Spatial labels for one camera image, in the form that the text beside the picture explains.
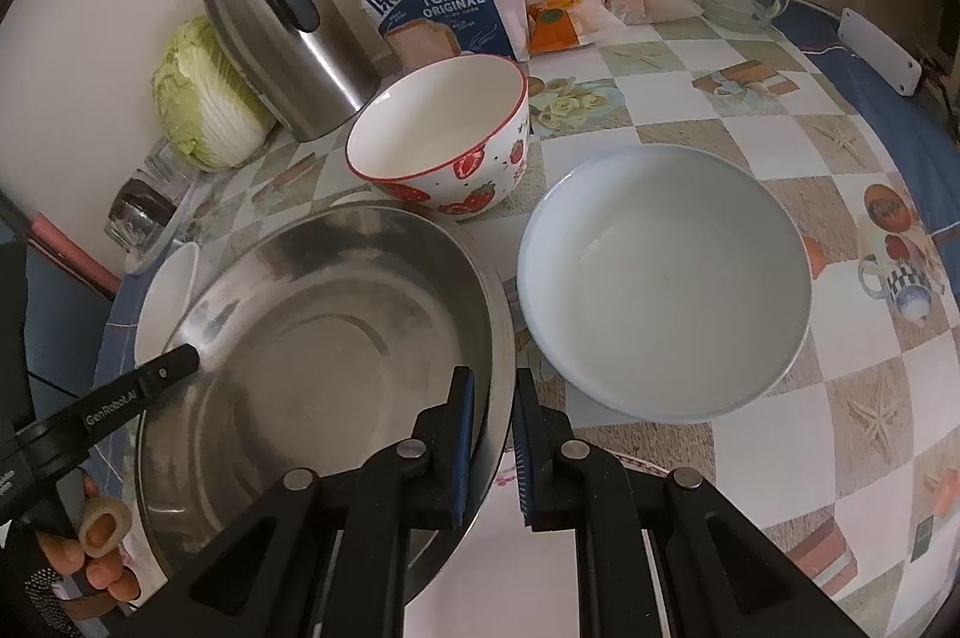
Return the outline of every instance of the strawberry bowl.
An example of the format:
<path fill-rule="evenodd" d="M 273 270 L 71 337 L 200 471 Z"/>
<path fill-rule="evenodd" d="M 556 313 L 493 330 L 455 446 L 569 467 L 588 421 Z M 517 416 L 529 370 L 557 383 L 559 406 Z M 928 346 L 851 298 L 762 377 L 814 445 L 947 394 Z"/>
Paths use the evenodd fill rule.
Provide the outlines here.
<path fill-rule="evenodd" d="M 462 218 L 520 182 L 529 133 L 520 66 L 466 54 L 416 70 L 368 104 L 347 138 L 347 165 L 392 197 Z"/>

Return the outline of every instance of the red rim of bowl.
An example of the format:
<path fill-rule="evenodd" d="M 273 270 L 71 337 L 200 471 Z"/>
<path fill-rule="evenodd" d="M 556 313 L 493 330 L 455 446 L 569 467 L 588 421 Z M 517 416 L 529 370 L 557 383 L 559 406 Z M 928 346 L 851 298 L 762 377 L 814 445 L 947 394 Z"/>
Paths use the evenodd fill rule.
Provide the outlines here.
<path fill-rule="evenodd" d="M 499 59 L 500 61 L 507 61 L 507 64 L 512 64 L 512 67 L 514 69 L 517 69 L 517 73 L 520 74 L 520 85 L 521 85 L 520 98 L 517 99 L 517 103 L 514 104 L 514 108 L 510 110 L 510 112 L 507 114 L 507 117 L 505 117 L 499 124 L 497 124 L 496 128 L 494 128 L 493 131 L 491 131 L 491 133 L 487 134 L 487 136 L 485 136 L 475 145 L 472 145 L 469 148 L 467 148 L 467 150 L 458 152 L 458 154 L 455 155 L 453 158 L 450 158 L 450 160 L 444 161 L 442 164 L 437 164 L 437 166 L 431 167 L 430 169 L 424 169 L 424 171 L 422 172 L 412 172 L 409 175 L 401 175 L 398 178 L 375 178 L 371 175 L 367 175 L 361 172 L 359 169 L 353 166 L 352 161 L 350 161 L 350 138 L 352 138 L 353 136 L 354 128 L 357 128 L 356 124 L 354 124 L 353 128 L 350 129 L 350 135 L 347 137 L 347 147 L 344 148 L 344 156 L 347 159 L 347 167 L 349 168 L 350 172 L 352 172 L 358 178 L 363 178 L 365 181 L 370 181 L 370 182 L 402 182 L 402 181 L 409 181 L 410 179 L 414 179 L 414 178 L 419 178 L 422 175 L 429 175 L 431 172 L 436 172 L 439 169 L 443 169 L 445 166 L 449 166 L 450 164 L 453 164 L 456 160 L 458 160 L 458 158 L 461 158 L 462 155 L 466 155 L 468 152 L 473 152 L 477 148 L 479 148 L 481 145 L 485 145 L 487 141 L 494 134 L 496 134 L 498 131 L 501 130 L 501 128 L 506 126 L 507 123 L 510 123 L 512 118 L 514 118 L 514 116 L 517 115 L 517 110 L 520 109 L 520 105 L 523 104 L 523 100 L 526 98 L 527 89 L 529 88 L 527 73 L 520 68 L 520 66 L 517 64 L 516 61 L 513 61 L 512 59 L 508 59 L 507 56 L 495 56 L 491 53 L 472 53 L 469 55 L 470 58 L 478 58 L 479 56 L 483 56 L 483 58 L 487 58 L 487 59 Z M 424 71 L 424 69 L 429 69 L 431 66 L 436 66 L 437 64 L 443 64 L 445 61 L 453 61 L 453 59 L 443 59 L 443 61 L 434 61 L 433 64 L 427 64 L 422 69 L 418 69 L 417 71 L 418 72 Z M 366 112 L 367 109 L 368 109 L 367 107 L 364 107 L 363 112 L 360 113 L 360 118 L 363 117 L 363 113 Z"/>

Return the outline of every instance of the metal bowl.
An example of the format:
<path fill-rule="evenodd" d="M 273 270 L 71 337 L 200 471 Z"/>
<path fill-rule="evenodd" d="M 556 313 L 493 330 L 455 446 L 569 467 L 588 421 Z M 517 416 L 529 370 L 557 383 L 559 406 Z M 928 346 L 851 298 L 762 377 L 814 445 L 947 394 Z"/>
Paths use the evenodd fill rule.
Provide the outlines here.
<path fill-rule="evenodd" d="M 390 205 L 339 206 L 240 256 L 171 338 L 200 372 L 141 419 L 136 491 L 152 551 L 181 568 L 280 475 L 363 464 L 476 379 L 464 529 L 411 540 L 407 600 L 472 522 L 503 451 L 514 390 L 510 309 L 462 232 Z"/>

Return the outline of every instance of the cabbage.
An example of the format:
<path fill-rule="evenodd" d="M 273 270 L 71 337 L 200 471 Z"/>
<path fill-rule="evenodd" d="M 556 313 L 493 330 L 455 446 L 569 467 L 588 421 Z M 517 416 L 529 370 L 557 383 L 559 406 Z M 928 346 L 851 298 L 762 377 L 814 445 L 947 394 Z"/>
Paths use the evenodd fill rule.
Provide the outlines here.
<path fill-rule="evenodd" d="M 199 165 L 239 166 L 275 119 L 227 58 L 206 16 L 184 23 L 152 78 L 167 137 Z"/>

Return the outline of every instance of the checkered tablecloth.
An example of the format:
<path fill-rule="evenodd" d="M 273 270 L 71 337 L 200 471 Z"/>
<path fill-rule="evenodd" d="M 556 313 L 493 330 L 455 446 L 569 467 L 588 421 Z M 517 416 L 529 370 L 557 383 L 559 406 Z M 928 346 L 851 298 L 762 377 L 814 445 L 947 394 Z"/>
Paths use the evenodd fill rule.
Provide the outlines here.
<path fill-rule="evenodd" d="M 748 59 L 798 88 L 731 97 L 691 85 Z M 700 18 L 627 27 L 600 46 L 538 56 L 529 69 L 536 136 L 527 172 L 496 208 L 460 222 L 504 280 L 518 365 L 533 369 L 541 398 L 568 413 L 584 439 L 706 474 L 867 634 L 919 634 L 960 553 L 960 313 L 947 288 L 917 325 L 861 287 L 859 224 L 891 216 L 865 201 L 869 187 L 904 203 L 911 230 L 891 233 L 909 233 L 909 259 L 923 260 L 917 249 L 928 272 L 939 272 L 880 141 L 773 30 L 744 35 Z M 281 131 L 259 160 L 205 184 L 179 237 L 202 245 L 207 280 L 279 227 L 370 190 L 347 169 L 348 133 L 298 144 Z M 794 218 L 814 265 L 810 333 L 789 375 L 705 424 L 641 422 L 597 405 L 546 363 L 515 299 L 520 237 L 546 190 L 598 151 L 646 142 L 702 148 L 751 172 Z M 120 475 L 128 451 L 111 452 Z"/>

